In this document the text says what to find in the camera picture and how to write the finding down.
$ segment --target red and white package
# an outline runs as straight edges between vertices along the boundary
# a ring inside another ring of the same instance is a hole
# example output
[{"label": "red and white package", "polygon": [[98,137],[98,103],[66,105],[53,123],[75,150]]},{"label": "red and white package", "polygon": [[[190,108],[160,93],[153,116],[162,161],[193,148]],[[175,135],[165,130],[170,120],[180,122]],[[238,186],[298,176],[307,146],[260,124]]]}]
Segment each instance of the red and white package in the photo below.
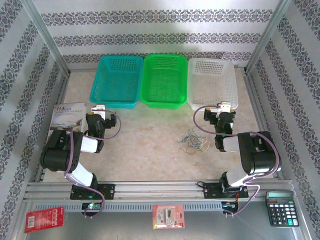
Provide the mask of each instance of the red and white package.
[{"label": "red and white package", "polygon": [[31,233],[61,227],[64,225],[64,218],[63,206],[28,212],[26,214],[24,232]]},{"label": "red and white package", "polygon": [[153,205],[153,229],[184,229],[185,211],[182,204]]}]

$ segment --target calculator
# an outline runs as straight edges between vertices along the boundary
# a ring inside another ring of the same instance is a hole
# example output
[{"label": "calculator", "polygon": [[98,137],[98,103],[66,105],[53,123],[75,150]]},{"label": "calculator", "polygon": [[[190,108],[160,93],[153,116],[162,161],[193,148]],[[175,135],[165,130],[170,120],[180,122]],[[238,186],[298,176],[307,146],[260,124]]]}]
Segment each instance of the calculator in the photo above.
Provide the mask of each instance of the calculator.
[{"label": "calculator", "polygon": [[299,227],[294,192],[290,190],[267,191],[265,203],[272,227]]}]

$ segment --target white plastic basket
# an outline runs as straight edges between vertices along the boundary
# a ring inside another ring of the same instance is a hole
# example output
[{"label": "white plastic basket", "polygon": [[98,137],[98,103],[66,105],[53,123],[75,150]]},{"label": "white plastic basket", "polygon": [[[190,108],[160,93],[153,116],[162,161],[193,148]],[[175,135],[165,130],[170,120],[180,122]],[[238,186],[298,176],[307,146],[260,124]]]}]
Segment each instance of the white plastic basket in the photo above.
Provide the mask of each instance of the white plastic basket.
[{"label": "white plastic basket", "polygon": [[231,109],[236,109],[238,91],[233,63],[221,59],[191,58],[188,63],[187,101],[194,111],[220,102],[230,102]]}]

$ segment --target marble surface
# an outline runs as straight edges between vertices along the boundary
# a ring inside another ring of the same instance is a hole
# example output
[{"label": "marble surface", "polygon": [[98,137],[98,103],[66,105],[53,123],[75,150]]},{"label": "marble surface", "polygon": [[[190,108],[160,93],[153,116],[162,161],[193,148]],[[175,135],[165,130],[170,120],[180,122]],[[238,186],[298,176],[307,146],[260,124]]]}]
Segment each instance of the marble surface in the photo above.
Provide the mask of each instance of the marble surface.
[{"label": "marble surface", "polygon": [[[258,131],[258,125],[249,100],[241,70],[235,69],[239,106],[235,110],[234,133]],[[94,106],[89,101],[95,72],[72,73],[65,95],[65,103],[86,102],[87,112]],[[106,140],[99,154],[82,152],[81,164],[95,173],[99,181],[156,181],[156,180],[211,180],[240,164],[238,152],[219,152],[214,135],[208,136],[207,151],[193,155],[179,150],[187,143],[177,143],[194,127],[194,111],[186,103],[179,109],[149,108],[138,102],[134,109],[111,109],[122,119],[122,130],[113,139]],[[214,126],[196,116],[198,124],[214,131]],[[112,136],[119,127],[106,129],[105,137]],[[47,170],[45,182],[64,182],[61,173]]]}]

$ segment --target basket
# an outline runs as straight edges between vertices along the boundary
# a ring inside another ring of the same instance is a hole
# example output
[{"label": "basket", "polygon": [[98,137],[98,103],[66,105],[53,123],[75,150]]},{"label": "basket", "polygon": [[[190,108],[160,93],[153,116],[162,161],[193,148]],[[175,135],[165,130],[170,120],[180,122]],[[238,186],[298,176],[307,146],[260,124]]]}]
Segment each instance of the basket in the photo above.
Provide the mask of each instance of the basket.
[{"label": "basket", "polygon": [[236,109],[238,91],[232,62],[191,58],[188,65],[187,101],[193,110],[205,105],[217,105],[220,102],[230,102],[231,109]]},{"label": "basket", "polygon": [[144,58],[140,99],[148,107],[177,109],[187,102],[188,60],[178,54]]},{"label": "basket", "polygon": [[103,56],[90,101],[107,108],[133,109],[139,100],[143,63],[140,56]]}]

